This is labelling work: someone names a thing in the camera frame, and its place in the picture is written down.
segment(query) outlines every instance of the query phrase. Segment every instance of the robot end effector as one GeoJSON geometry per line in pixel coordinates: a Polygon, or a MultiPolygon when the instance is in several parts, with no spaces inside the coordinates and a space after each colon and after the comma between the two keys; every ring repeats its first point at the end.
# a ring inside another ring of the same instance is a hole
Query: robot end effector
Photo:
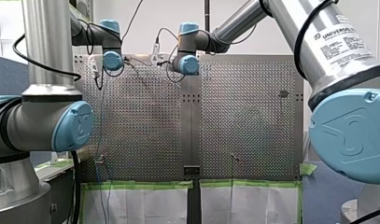
{"type": "Polygon", "coordinates": [[[230,45],[218,41],[214,34],[200,30],[194,22],[181,23],[178,38],[177,56],[173,59],[172,69],[185,76],[199,72],[197,50],[225,53],[230,48],[230,45]]]}
{"type": "Polygon", "coordinates": [[[106,70],[117,71],[124,66],[120,25],[117,21],[101,20],[100,25],[88,23],[84,27],[71,13],[70,22],[73,46],[102,46],[103,66],[106,70]]]}

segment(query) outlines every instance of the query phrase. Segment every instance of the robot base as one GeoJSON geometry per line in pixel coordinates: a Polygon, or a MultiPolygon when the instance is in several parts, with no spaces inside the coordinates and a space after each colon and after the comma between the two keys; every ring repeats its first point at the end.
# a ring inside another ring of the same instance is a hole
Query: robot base
{"type": "Polygon", "coordinates": [[[0,209],[0,223],[52,223],[50,185],[41,183],[38,194],[18,201],[16,206],[0,209]]]}
{"type": "Polygon", "coordinates": [[[0,223],[50,224],[51,191],[29,158],[0,163],[0,223]]]}

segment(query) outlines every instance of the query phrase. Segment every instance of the pegboard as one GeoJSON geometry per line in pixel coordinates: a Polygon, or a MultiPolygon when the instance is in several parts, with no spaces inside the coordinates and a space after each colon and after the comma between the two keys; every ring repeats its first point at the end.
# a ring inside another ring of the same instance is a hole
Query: pegboard
{"type": "Polygon", "coordinates": [[[291,57],[204,57],[200,93],[201,178],[298,178],[303,82],[291,57]]]}
{"type": "Polygon", "coordinates": [[[96,114],[84,181],[184,179],[185,165],[199,165],[200,178],[299,176],[303,81],[291,57],[205,55],[201,74],[178,84],[134,62],[119,77],[105,74],[101,91],[81,57],[80,89],[96,114]]]}
{"type": "Polygon", "coordinates": [[[89,57],[81,57],[76,66],[84,78],[81,89],[95,112],[87,148],[90,157],[81,164],[83,181],[95,181],[97,176],[103,180],[182,179],[180,84],[168,81],[161,69],[133,63],[118,77],[105,72],[103,88],[98,90],[87,64],[89,57]]]}

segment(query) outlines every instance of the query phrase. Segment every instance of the universal robots logo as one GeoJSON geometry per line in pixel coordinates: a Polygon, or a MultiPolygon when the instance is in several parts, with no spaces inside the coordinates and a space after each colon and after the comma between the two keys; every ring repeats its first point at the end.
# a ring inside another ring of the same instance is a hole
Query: universal robots logo
{"type": "Polygon", "coordinates": [[[314,36],[315,40],[319,40],[321,38],[321,34],[318,33],[317,35],[314,36]]]}

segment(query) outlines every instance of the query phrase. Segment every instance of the light blue joint cap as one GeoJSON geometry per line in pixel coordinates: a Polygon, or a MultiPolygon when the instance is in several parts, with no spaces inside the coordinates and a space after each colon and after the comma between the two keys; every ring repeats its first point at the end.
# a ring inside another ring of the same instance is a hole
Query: light blue joint cap
{"type": "Polygon", "coordinates": [[[117,71],[123,66],[122,57],[116,51],[108,51],[103,55],[103,65],[107,70],[117,71]]]}
{"type": "Polygon", "coordinates": [[[100,20],[100,24],[114,32],[120,32],[120,24],[114,20],[100,20]]]}
{"type": "Polygon", "coordinates": [[[337,92],[317,106],[309,125],[320,159],[341,175],[380,184],[380,90],[337,92]]]}
{"type": "Polygon", "coordinates": [[[199,31],[199,25],[196,22],[183,22],[180,24],[180,35],[189,35],[199,31]]]}
{"type": "Polygon", "coordinates": [[[19,95],[0,95],[0,102],[5,101],[5,100],[9,100],[9,99],[12,99],[15,97],[20,97],[20,96],[19,95]]]}
{"type": "Polygon", "coordinates": [[[52,149],[56,152],[75,151],[88,142],[93,126],[91,106],[78,101],[63,113],[52,135],[52,149]]]}
{"type": "Polygon", "coordinates": [[[180,72],[185,76],[198,75],[199,61],[193,55],[187,55],[180,59],[180,72]]]}

